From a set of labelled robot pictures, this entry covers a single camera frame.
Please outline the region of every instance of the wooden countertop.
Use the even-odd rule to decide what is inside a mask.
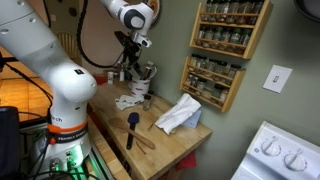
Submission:
[[[143,111],[142,104],[121,111],[115,105],[115,99],[120,98],[121,95],[130,95],[127,82],[99,85],[97,93],[90,100],[90,105],[138,179],[157,179],[212,134],[212,130],[201,123],[198,123],[195,129],[179,126],[177,132],[170,135],[155,125],[151,131],[147,131],[151,124],[173,106],[166,100],[155,96],[149,111]],[[156,146],[155,149],[150,149],[142,143],[139,143],[139,147],[134,139],[132,149],[127,150],[128,133],[109,125],[108,121],[112,118],[120,118],[128,124],[127,119],[131,112],[138,112],[140,115],[140,122],[136,125],[135,131],[151,140]]]
[[[39,78],[32,79],[42,88],[51,92],[44,81]],[[36,86],[24,79],[0,80],[0,100],[1,106],[15,106],[19,111],[33,112],[42,116],[46,116],[46,111],[49,107],[45,95]],[[35,118],[35,116],[28,114],[20,114],[19,116],[20,121]],[[91,119],[89,119],[89,136],[96,145],[112,176],[118,180],[131,179]]]

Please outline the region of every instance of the cup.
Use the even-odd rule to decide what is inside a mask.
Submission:
[[[138,80],[132,78],[131,81],[131,96],[137,100],[143,101],[144,95],[148,93],[150,85],[150,79]]]

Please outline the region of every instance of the wooden spice rack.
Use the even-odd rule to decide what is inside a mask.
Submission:
[[[199,70],[201,70],[203,72],[206,72],[206,73],[210,73],[210,74],[212,74],[212,77],[218,76],[219,78],[224,78],[226,80],[229,80],[229,81],[231,81],[231,85],[227,85],[227,84],[222,83],[220,81],[215,81],[215,80],[213,80],[213,78],[209,78],[209,77],[204,76],[202,74],[197,74],[195,72],[192,72],[192,71],[189,70],[189,67],[192,67],[193,69],[199,69]],[[200,99],[200,100],[202,100],[204,102],[207,102],[207,103],[211,104],[212,106],[218,108],[221,112],[227,112],[230,109],[231,105],[232,105],[232,102],[233,102],[233,100],[234,100],[234,98],[236,96],[236,93],[238,92],[238,89],[239,89],[241,81],[242,81],[242,79],[243,79],[243,77],[245,75],[245,72],[246,72],[245,70],[237,71],[234,78],[229,78],[227,76],[224,76],[224,75],[212,72],[212,71],[208,71],[208,70],[203,69],[203,68],[198,68],[196,66],[191,66],[190,65],[190,57],[187,56],[186,60],[185,60],[184,68],[183,68],[183,73],[182,73],[179,89],[184,91],[184,92],[189,93],[190,95],[196,97],[197,99]],[[224,86],[225,88],[229,89],[225,101],[222,102],[219,98],[211,95],[210,99],[212,98],[217,102],[217,103],[214,103],[211,100],[209,100],[209,99],[207,99],[207,98],[205,98],[205,97],[203,97],[201,95],[196,95],[194,92],[191,92],[189,90],[190,88],[193,89],[193,90],[199,91],[200,93],[203,93],[203,91],[201,91],[201,90],[199,90],[199,89],[197,89],[197,88],[195,88],[193,86],[189,86],[189,85],[187,85],[185,83],[188,74],[192,74],[192,75],[200,77],[202,79],[206,79],[207,81],[211,81],[211,82],[214,82],[216,84],[220,84],[220,85]]]
[[[202,5],[201,3],[199,4],[196,20],[193,26],[193,31],[192,31],[192,36],[190,40],[190,46],[202,50],[207,50],[207,51],[212,51],[212,52],[217,52],[221,54],[226,54],[230,56],[235,56],[243,59],[251,59],[253,56],[253,53],[258,45],[258,41],[262,35],[263,29],[267,24],[267,21],[269,19],[269,16],[271,14],[272,10],[272,3],[270,0],[265,0],[264,4],[262,6],[262,9],[259,14],[240,14],[240,13],[204,13],[205,12],[205,5]],[[257,16],[257,21],[255,25],[237,25],[237,24],[227,24],[227,23],[220,23],[220,22],[206,22],[202,21],[201,17],[202,16],[210,16],[210,15],[227,15],[227,16]],[[198,38],[199,35],[199,29],[200,27],[205,26],[205,27],[231,27],[231,28],[248,28],[252,29],[251,37],[250,40],[247,44],[247,46],[239,45],[239,44],[232,44],[232,43],[225,43],[221,41],[214,41],[214,40],[208,40],[208,39],[203,39],[203,38]],[[196,41],[201,41],[201,42],[207,42],[207,43],[219,43],[219,44],[225,44],[226,46],[233,46],[235,48],[240,48],[242,49],[242,54],[237,54],[235,52],[228,52],[224,50],[219,50],[219,49],[213,49],[210,47],[203,47],[203,46],[198,46],[196,45]]]

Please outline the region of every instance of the kitchen utensil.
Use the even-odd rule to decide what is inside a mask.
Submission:
[[[135,138],[137,138],[139,141],[141,141],[143,144],[145,144],[146,146],[148,146],[149,148],[151,149],[154,149],[155,148],[155,145],[152,141],[150,141],[149,139],[141,136],[140,134],[136,133],[135,131],[132,131],[131,129],[129,129],[122,121],[122,119],[119,119],[119,118],[112,118],[109,120],[109,124],[114,126],[114,127],[117,127],[117,128],[120,128],[120,129],[123,129],[125,131],[127,131],[128,133],[130,133],[131,135],[133,135]]]

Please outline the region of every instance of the shelf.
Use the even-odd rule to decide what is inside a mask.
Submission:
[[[189,71],[189,67],[192,67],[193,69],[199,69],[199,70],[201,70],[203,72],[211,73],[213,76],[218,76],[220,78],[224,78],[226,80],[229,80],[229,81],[231,81],[231,85],[227,85],[227,84],[225,84],[223,82],[215,81],[212,78],[207,77],[205,75]],[[198,68],[198,67],[195,67],[195,66],[191,66],[190,65],[190,57],[187,56],[186,60],[185,60],[183,72],[182,72],[182,77],[181,77],[179,89],[184,91],[184,92],[189,93],[190,95],[200,99],[201,101],[209,103],[210,105],[212,105],[215,108],[219,109],[221,112],[227,112],[230,109],[231,105],[232,105],[232,102],[233,102],[233,100],[234,100],[234,98],[236,96],[236,93],[238,92],[238,89],[239,89],[240,84],[242,82],[242,79],[243,79],[243,77],[245,75],[245,72],[246,71],[244,69],[243,70],[239,70],[239,71],[236,72],[234,78],[229,78],[227,76],[224,76],[224,75],[221,75],[221,74],[218,74],[218,73],[215,73],[215,72],[211,72],[211,71],[208,71],[208,70],[203,69],[203,68]],[[207,99],[207,98],[205,98],[205,97],[203,97],[201,95],[196,95],[194,92],[191,92],[189,90],[189,88],[191,88],[191,89],[193,89],[195,91],[199,91],[199,92],[203,93],[203,91],[197,89],[196,87],[189,86],[189,85],[185,84],[185,81],[187,79],[188,74],[192,74],[192,75],[197,76],[199,78],[206,79],[207,81],[211,81],[213,83],[220,84],[220,85],[224,86],[225,88],[229,89],[225,101],[222,102],[221,100],[219,100],[219,98],[211,95],[210,99],[211,98],[215,99],[219,103],[219,104],[217,104],[217,103],[214,103],[214,102],[210,101],[209,99]]]
[[[272,3],[270,2],[270,0],[265,0],[264,4],[262,6],[262,9],[260,11],[259,14],[252,14],[252,13],[248,13],[248,14],[231,14],[231,13],[204,13],[205,10],[205,5],[202,5],[201,3],[199,4],[198,7],[198,12],[196,15],[196,19],[195,19],[195,23],[193,26],[193,31],[192,31],[192,36],[191,36],[191,40],[190,40],[190,47],[193,48],[197,48],[197,49],[202,49],[202,50],[206,50],[206,51],[212,51],[212,52],[216,52],[216,53],[220,53],[220,54],[225,54],[225,55],[229,55],[229,56],[235,56],[235,57],[239,57],[242,59],[251,59],[253,56],[253,53],[258,45],[259,39],[262,35],[262,32],[268,22],[269,16],[271,14],[272,11]],[[227,23],[220,23],[220,22],[207,22],[207,21],[202,21],[201,20],[201,16],[210,16],[210,15],[229,15],[229,16],[248,16],[248,17],[258,17],[256,24],[255,25],[248,25],[248,24],[243,24],[243,25],[238,25],[238,24],[227,24]],[[237,53],[233,53],[233,52],[228,52],[228,51],[224,51],[224,50],[219,50],[219,49],[213,49],[213,48],[207,48],[207,47],[202,47],[199,46],[195,43],[196,39],[198,38],[199,35],[199,29],[202,26],[211,26],[211,27],[217,27],[217,26],[221,26],[221,27],[233,27],[233,28],[241,28],[241,29],[252,29],[251,32],[251,37],[250,40],[247,44],[247,46],[243,46],[241,47],[241,45],[235,45],[235,44],[231,44],[231,43],[227,43],[227,45],[232,45],[232,46],[236,46],[236,47],[241,47],[244,48],[243,50],[243,54],[237,54]],[[208,39],[199,39],[201,41],[209,41],[211,42],[211,40]]]

